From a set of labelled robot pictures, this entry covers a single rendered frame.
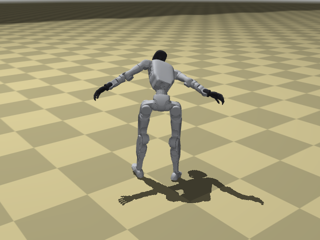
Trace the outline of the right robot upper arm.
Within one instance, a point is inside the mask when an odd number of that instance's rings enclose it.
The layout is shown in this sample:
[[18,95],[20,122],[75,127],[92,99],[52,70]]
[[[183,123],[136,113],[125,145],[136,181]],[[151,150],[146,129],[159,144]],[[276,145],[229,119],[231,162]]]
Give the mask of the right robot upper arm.
[[187,77],[185,74],[176,69],[174,69],[174,79],[184,82],[183,84],[188,88],[191,87],[191,82],[193,81],[191,78]]

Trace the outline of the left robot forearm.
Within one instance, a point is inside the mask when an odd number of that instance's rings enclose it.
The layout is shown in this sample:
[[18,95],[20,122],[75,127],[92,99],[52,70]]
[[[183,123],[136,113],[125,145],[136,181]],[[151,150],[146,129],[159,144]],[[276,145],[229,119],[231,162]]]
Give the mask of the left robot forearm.
[[[125,73],[125,72],[124,72]],[[114,87],[120,85],[121,83],[125,82],[125,76],[124,73],[120,74],[117,78],[113,79],[112,81],[109,81],[108,83],[112,83],[112,86],[109,87],[109,90],[112,90]],[[107,84],[108,84],[107,83]]]

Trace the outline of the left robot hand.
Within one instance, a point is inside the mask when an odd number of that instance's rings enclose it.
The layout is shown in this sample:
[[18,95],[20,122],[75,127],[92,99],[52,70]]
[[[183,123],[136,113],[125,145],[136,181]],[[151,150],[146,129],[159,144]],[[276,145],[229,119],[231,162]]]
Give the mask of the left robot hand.
[[[100,87],[96,92],[94,93],[94,100],[99,98],[100,94],[103,93],[105,90],[108,91],[109,87],[111,87],[113,84],[111,82],[104,84],[104,86]],[[97,97],[96,97],[97,96]]]

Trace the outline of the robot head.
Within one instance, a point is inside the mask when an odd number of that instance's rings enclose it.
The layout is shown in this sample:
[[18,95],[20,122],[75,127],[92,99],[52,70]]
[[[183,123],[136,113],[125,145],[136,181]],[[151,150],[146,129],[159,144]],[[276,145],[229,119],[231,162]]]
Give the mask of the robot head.
[[166,58],[167,58],[167,53],[164,52],[163,50],[158,50],[158,51],[154,54],[152,60],[161,60],[161,61],[164,61],[164,62],[165,62]]

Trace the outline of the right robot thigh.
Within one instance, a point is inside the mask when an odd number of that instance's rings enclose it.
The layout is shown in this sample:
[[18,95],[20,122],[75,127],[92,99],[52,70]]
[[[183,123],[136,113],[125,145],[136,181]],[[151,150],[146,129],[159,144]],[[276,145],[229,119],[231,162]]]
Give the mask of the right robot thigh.
[[182,126],[182,107],[177,101],[169,101],[170,123],[171,123],[171,137],[168,144],[171,148],[176,149],[176,140],[181,137]]

